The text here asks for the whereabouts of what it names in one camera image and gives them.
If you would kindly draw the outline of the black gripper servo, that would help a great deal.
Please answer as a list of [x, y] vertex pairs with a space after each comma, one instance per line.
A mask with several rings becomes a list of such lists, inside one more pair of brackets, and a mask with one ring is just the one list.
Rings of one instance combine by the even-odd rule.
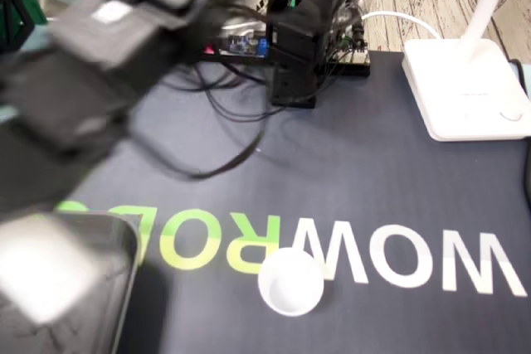
[[59, 46], [10, 55], [7, 104], [27, 137], [1, 131], [1, 220], [67, 198], [123, 139], [136, 99], [125, 81]]

